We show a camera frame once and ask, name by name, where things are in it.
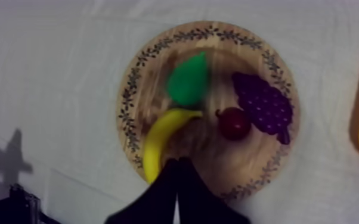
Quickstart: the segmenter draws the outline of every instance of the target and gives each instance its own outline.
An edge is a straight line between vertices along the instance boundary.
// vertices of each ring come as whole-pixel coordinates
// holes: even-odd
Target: black object
[[[10,196],[0,200],[0,224],[59,224],[44,215],[39,204],[40,200],[22,186],[13,185]]]
[[[189,158],[169,160],[149,189],[127,208],[110,216],[106,224],[172,223],[177,193],[183,224],[250,224],[248,218],[230,209],[208,190]]]

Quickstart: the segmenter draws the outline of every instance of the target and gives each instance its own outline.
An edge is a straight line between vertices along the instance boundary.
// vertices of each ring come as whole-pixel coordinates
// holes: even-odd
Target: round wooden tray
[[[209,189],[224,201],[260,190],[284,166],[299,130],[299,102],[292,75],[278,53],[241,27],[217,21],[197,21],[167,30],[144,46],[128,66],[117,101],[117,128],[123,150],[139,175],[146,133],[157,118],[173,107],[166,82],[175,66],[204,51],[211,71],[204,118],[177,133],[168,144],[168,157],[190,156]],[[293,106],[290,145],[252,126],[241,142],[228,142],[217,132],[215,111],[238,107],[231,74],[259,74],[281,90]]]

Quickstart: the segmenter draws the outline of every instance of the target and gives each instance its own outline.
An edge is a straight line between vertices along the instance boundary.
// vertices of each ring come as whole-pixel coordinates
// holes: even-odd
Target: banana
[[[148,183],[153,183],[161,171],[160,157],[169,138],[191,118],[201,116],[201,111],[174,108],[153,124],[146,136],[143,154],[143,169]]]

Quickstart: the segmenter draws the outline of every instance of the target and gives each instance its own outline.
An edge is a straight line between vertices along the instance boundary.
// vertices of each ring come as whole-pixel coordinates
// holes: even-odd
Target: purple grapes
[[[292,121],[289,100],[258,75],[235,72],[232,76],[238,104],[262,132],[277,135],[282,144],[290,143],[288,125]]]

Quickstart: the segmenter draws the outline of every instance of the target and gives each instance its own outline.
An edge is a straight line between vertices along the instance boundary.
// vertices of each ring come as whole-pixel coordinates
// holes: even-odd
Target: white tablecloth
[[[265,39],[301,100],[289,162],[232,206],[256,224],[359,223],[359,153],[348,131],[359,0],[0,0],[0,181],[14,167],[3,166],[7,151],[21,150],[16,179],[63,223],[102,223],[136,199],[147,184],[117,138],[117,88],[149,39],[194,20]]]

